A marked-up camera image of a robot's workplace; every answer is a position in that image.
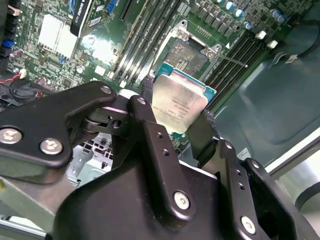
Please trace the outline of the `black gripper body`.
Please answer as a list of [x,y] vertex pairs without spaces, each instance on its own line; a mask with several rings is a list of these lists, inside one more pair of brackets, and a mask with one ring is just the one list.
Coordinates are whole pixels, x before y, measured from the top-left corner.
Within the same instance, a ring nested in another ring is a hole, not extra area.
[[181,170],[196,204],[195,219],[182,228],[156,217],[140,162],[128,163],[73,191],[59,207],[55,240],[238,240],[222,220],[218,180],[184,162]]

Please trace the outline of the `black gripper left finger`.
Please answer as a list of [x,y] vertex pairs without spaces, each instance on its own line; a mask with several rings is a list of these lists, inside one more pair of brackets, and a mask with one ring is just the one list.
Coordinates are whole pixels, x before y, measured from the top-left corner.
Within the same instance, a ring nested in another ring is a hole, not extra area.
[[117,136],[109,181],[142,166],[152,210],[159,221],[183,227],[196,204],[164,126],[139,95],[124,98],[100,81],[53,93],[0,114],[0,174],[51,184],[65,173],[73,147],[98,133]]

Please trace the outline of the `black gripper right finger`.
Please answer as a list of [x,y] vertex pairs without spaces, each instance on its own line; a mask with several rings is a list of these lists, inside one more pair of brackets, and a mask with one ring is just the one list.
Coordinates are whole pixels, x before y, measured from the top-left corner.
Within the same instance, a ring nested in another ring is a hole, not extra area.
[[220,138],[211,112],[203,110],[188,128],[198,168],[217,177],[219,223],[227,240],[318,240],[320,237],[253,158],[240,160]]

